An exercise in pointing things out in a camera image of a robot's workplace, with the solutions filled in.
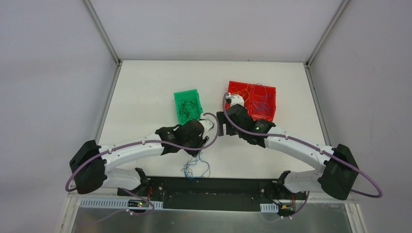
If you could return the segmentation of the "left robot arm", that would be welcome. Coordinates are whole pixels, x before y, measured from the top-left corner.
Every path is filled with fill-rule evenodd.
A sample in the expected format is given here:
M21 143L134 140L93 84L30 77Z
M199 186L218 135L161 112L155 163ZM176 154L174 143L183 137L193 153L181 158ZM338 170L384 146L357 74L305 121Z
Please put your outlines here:
M72 176L66 184L66 191L88 194L100 188L123 188L136 196L143 196L147 193L148 183L142 169L124 169L121 165L180 150L195 157L208 147L207 134L213 128L212 121L195 119L184 125L162 127L141 139L118 145L86 141L69 162Z

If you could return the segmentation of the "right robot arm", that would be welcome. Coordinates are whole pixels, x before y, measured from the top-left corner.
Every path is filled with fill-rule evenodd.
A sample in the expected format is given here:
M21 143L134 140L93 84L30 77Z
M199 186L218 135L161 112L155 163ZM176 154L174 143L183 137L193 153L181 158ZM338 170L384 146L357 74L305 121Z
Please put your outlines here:
M356 160L349 147L336 147L307 142L288 133L273 122L254 120L247 110L235 104L217 112L219 135L237 135L251 145L285 153L313 169L304 172L284 171L278 178L276 194L288 199L300 191L324 191L329 196L346 200L358 173Z

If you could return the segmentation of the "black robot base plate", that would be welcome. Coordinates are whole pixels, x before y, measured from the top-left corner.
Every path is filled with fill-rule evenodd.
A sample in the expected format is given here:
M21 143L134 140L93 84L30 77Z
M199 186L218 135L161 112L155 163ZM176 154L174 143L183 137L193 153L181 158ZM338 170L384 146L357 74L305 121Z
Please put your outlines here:
M276 179L224 179L149 176L138 196L150 195L164 209L259 212L261 205L286 203L294 196Z

